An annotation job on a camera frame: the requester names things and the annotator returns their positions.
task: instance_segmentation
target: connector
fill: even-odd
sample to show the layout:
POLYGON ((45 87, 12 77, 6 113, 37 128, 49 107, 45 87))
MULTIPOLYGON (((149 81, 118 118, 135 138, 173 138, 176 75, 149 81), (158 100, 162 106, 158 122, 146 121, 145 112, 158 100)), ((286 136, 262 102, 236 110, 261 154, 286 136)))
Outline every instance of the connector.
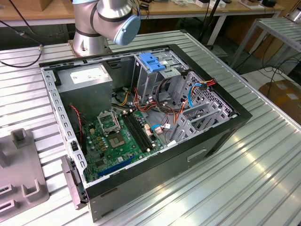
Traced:
POLYGON ((43 51, 43 45, 40 45, 39 46, 39 52, 42 54, 42 51, 43 51))

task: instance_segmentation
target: red wire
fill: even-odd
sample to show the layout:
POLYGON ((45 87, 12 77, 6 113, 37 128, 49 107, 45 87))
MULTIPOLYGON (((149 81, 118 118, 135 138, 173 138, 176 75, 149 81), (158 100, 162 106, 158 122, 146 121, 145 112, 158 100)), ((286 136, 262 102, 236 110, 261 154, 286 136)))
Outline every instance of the red wire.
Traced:
POLYGON ((76 112, 77 114, 77 117, 79 119, 79 134, 80 134, 80 144, 81 144, 81 140, 82 140, 82 132, 81 132, 81 129, 82 129, 82 126, 81 126, 81 120, 80 120, 80 116, 79 116, 79 112, 78 110, 73 106, 73 105, 69 105, 71 108, 73 108, 73 110, 76 112))

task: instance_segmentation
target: ram slot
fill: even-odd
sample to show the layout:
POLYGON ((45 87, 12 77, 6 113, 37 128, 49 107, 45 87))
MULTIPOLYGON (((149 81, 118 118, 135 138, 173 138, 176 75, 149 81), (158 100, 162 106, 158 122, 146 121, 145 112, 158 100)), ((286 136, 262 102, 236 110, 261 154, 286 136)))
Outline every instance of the ram slot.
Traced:
POLYGON ((123 115, 122 119, 142 152, 147 152, 148 149, 150 150, 153 148, 150 140, 148 139, 144 131, 140 128, 139 123, 133 117, 133 115, 123 115))

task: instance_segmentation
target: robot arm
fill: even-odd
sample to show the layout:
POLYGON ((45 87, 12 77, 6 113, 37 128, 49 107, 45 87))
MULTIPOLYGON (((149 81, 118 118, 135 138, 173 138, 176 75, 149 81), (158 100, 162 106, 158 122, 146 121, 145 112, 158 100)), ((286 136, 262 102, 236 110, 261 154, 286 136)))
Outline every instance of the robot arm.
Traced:
POLYGON ((109 51, 109 38, 119 45, 129 44, 140 28, 130 0, 73 0, 76 33, 75 52, 81 56, 109 51))

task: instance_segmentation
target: aluminum work table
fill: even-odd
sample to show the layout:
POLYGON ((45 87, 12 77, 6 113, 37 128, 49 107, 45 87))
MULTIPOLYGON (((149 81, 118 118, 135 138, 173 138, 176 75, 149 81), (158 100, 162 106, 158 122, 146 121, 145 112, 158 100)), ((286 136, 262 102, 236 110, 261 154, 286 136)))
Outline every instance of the aluminum work table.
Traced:
MULTIPOLYGON (((113 211, 95 225, 293 225, 301 221, 300 126, 249 87, 227 65, 181 31, 138 35, 115 52, 178 44, 253 115, 221 150, 190 170, 113 211)), ((11 64, 32 62, 37 48, 0 52, 11 64)), ((68 44, 46 46, 40 61, 74 57, 68 44)), ((38 65, 0 66, 0 136, 31 129, 50 198, 1 226, 90 225, 75 210, 62 172, 66 154, 38 65)))
POLYGON ((282 53, 281 57, 278 59, 278 63, 280 63, 284 57, 288 54, 291 48, 295 49, 298 52, 301 52, 301 24, 297 24, 291 21, 288 18, 267 18, 267 19, 256 19, 246 34, 245 38, 239 45, 235 55, 233 57, 233 62, 231 63, 231 67, 235 66, 235 63, 240 58, 241 53, 244 51, 246 45, 251 39, 257 28, 263 29, 258 40, 253 45, 250 53, 252 53, 262 42, 263 38, 267 36, 267 34, 273 35, 275 38, 278 38, 282 42, 286 44, 286 49, 282 53))

